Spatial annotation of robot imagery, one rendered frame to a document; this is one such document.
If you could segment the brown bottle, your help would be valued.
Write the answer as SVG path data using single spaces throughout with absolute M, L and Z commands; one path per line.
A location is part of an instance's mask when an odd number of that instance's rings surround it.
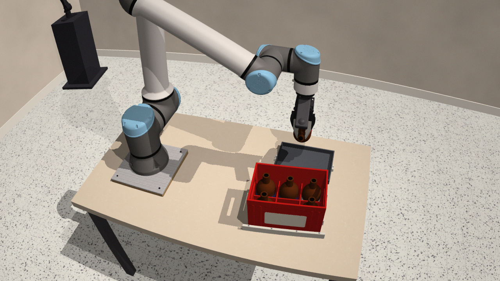
M 311 132 L 310 132 L 308 137 L 305 139 L 305 129 L 299 128 L 298 132 L 299 132 L 298 138 L 296 138 L 295 133 L 293 131 L 293 136 L 294 136 L 295 140 L 298 142 L 307 142 L 311 137 Z
M 317 203 L 315 203 L 315 201 L 316 201 L 316 199 L 313 196 L 311 196 L 311 197 L 309 197 L 308 202 L 304 203 L 303 205 L 305 205 L 305 206 L 318 206 Z
M 294 177 L 288 176 L 286 182 L 280 187 L 279 198 L 282 199 L 298 199 L 299 188 L 296 183 L 293 182 Z
M 265 191 L 261 192 L 261 197 L 259 197 L 257 200 L 273 202 L 273 200 L 268 197 L 268 193 Z
M 268 196 L 275 197 L 276 186 L 268 173 L 264 173 L 262 179 L 257 183 L 257 195 L 260 196 L 263 191 L 267 192 Z
M 320 201 L 321 189 L 317 185 L 317 179 L 311 178 L 310 183 L 307 184 L 302 190 L 301 200 L 308 200 L 309 197 L 313 196 L 316 201 Z

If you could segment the red box with cut-out openings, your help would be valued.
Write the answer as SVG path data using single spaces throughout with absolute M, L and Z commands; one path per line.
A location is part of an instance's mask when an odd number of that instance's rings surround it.
M 261 197 L 257 195 L 257 183 L 264 173 L 270 174 L 276 186 L 275 197 L 268 196 L 273 202 L 257 200 Z M 298 185 L 298 199 L 277 197 L 288 176 L 294 177 L 294 183 Z M 318 206 L 302 205 L 308 202 L 301 200 L 302 189 L 310 183 L 311 178 L 317 179 L 321 189 L 320 202 L 315 201 Z M 328 170 L 325 169 L 256 162 L 247 199 L 248 225 L 320 232 L 327 207 L 327 178 Z

